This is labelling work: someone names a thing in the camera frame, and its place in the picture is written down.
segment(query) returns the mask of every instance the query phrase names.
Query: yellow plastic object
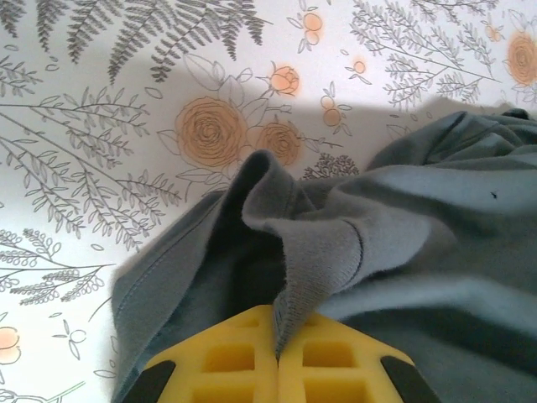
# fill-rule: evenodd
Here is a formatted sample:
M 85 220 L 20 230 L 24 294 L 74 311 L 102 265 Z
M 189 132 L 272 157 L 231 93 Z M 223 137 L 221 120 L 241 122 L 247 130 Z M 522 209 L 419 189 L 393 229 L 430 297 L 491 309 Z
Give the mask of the yellow plastic object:
M 175 370 L 159 403 L 275 403 L 278 363 L 271 306 L 257 306 L 154 356 Z
M 176 367 L 159 403 L 403 403 L 380 359 L 409 357 L 314 314 L 274 357 L 272 307 L 257 306 L 153 357 Z

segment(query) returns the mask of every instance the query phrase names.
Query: rose illustration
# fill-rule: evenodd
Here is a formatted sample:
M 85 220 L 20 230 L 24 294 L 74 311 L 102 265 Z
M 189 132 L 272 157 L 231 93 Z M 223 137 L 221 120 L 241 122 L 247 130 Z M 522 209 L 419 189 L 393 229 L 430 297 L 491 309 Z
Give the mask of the rose illustration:
M 20 358 L 20 337 L 14 327 L 0 327 L 0 365 L 13 364 Z
M 183 158 L 213 171 L 222 171 L 237 161 L 246 130 L 246 121 L 235 107 L 211 97 L 195 99 L 175 120 Z
M 302 142 L 295 127 L 282 123 L 269 123 L 260 128 L 251 128 L 248 139 L 256 149 L 268 149 L 279 162 L 292 165 L 300 156 Z
M 530 86 L 537 76 L 537 46 L 527 34 L 517 33 L 508 49 L 511 76 L 524 86 Z
M 293 95 L 299 87 L 300 78 L 288 65 L 277 69 L 270 77 L 270 86 L 278 94 Z

